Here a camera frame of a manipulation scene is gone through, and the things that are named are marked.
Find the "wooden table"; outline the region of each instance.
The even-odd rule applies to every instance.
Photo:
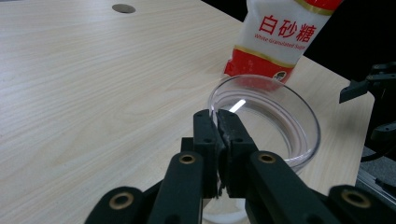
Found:
[[[198,0],[0,2],[0,223],[83,223],[111,189],[161,180],[240,27]],[[348,81],[305,57],[288,85],[322,131],[301,178],[353,185],[373,96],[339,105]]]

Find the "dark background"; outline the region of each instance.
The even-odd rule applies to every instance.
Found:
[[[203,0],[243,21],[246,0]],[[377,63],[396,62],[396,4],[392,0],[345,0],[304,53],[304,56],[349,80],[364,80]],[[381,124],[396,120],[396,86],[371,91],[375,105],[365,145],[375,152],[389,142],[371,140],[371,132]],[[396,150],[386,155],[396,161]]]

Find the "light wood tabletop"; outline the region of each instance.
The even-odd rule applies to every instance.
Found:
[[[241,24],[199,0],[1,1],[0,223],[83,223],[111,189],[161,180]],[[287,85],[321,129],[302,180],[354,185],[374,97],[339,105],[348,80],[305,57]]]

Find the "gray carpet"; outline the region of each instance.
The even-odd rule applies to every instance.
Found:
[[[363,150],[362,156],[368,156],[374,152],[370,148]],[[396,211],[395,195],[383,190],[375,183],[375,179],[396,186],[396,161],[386,157],[374,161],[361,162],[361,167],[356,181],[356,187],[365,189],[374,194],[378,199]]]

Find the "glass bowl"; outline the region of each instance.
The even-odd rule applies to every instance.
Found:
[[[299,174],[318,151],[318,120],[306,103],[285,84],[269,77],[226,77],[212,91],[208,108],[212,119],[219,109],[238,115],[259,150],[282,157]]]

